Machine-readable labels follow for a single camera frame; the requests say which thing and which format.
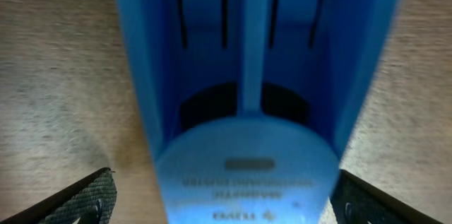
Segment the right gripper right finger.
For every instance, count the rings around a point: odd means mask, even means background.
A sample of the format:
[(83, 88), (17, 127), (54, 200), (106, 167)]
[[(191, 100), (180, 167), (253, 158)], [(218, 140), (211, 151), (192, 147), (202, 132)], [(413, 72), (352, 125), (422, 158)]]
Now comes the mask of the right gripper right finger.
[(346, 170), (330, 203), (338, 224), (441, 224)]

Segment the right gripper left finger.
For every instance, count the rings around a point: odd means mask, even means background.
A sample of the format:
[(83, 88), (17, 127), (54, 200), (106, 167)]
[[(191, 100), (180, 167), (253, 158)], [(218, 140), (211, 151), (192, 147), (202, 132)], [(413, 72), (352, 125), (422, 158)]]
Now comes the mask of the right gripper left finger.
[(108, 224), (116, 201), (113, 171), (103, 167), (1, 224)]

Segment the blue plastic holder case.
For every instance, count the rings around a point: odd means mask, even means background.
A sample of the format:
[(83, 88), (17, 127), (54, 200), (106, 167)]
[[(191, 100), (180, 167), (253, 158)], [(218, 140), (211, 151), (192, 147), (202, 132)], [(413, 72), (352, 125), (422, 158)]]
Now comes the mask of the blue plastic holder case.
[(317, 223), (398, 0), (116, 0), (169, 223)]

